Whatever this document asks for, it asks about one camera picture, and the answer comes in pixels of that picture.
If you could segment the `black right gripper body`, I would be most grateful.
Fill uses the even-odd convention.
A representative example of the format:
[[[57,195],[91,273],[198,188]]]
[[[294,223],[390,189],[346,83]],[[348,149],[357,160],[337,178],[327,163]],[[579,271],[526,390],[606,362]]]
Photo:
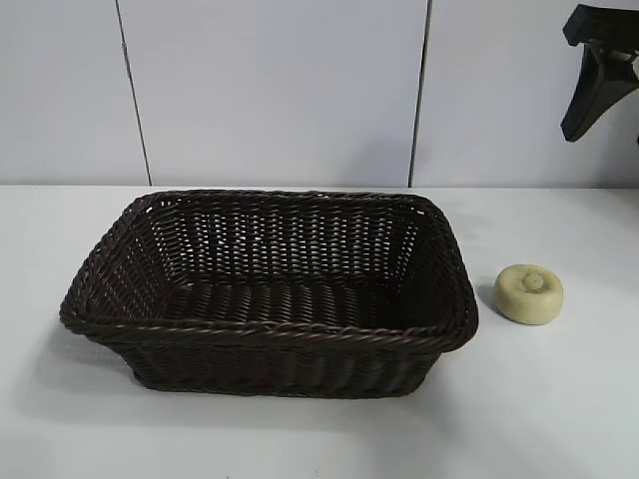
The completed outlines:
[[[619,51],[638,49],[639,12],[578,4],[563,34],[570,46],[599,43]]]

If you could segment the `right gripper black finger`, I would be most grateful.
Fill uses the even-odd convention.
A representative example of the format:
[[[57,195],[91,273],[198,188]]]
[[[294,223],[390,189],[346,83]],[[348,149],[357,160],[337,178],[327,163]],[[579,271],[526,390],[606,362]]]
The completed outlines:
[[[610,108],[638,90],[638,55],[607,48],[584,48],[577,84],[561,121],[566,141],[578,141]]]

